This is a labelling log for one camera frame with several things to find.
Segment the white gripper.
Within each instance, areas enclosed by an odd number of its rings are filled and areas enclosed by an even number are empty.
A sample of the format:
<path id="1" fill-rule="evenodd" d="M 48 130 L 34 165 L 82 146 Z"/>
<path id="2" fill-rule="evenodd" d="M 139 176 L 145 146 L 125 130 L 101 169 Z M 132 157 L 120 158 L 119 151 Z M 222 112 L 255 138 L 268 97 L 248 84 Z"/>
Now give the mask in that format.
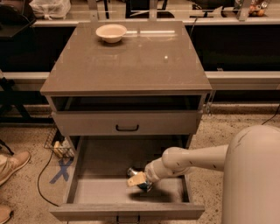
<path id="1" fill-rule="evenodd" d="M 178 171 L 172 170 L 164 165 L 163 159 L 158 158 L 151 161 L 145 166 L 144 172 L 140 171 L 136 175 L 130 177 L 127 180 L 127 186 L 137 186 L 144 184 L 146 179 L 151 183 L 156 183 L 161 179 L 167 179 L 177 177 L 186 173 L 187 169 L 181 169 Z"/>

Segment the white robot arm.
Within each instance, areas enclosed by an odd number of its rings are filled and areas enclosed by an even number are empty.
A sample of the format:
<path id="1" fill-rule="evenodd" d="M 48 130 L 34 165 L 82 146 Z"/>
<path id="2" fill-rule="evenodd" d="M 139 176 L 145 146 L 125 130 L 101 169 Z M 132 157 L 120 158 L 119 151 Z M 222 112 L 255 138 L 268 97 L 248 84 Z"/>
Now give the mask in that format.
<path id="1" fill-rule="evenodd" d="M 148 190 L 161 179 L 198 167 L 223 172 L 221 224 L 280 224 L 280 129 L 255 125 L 227 145 L 170 147 L 143 171 L 128 171 L 129 186 Z"/>

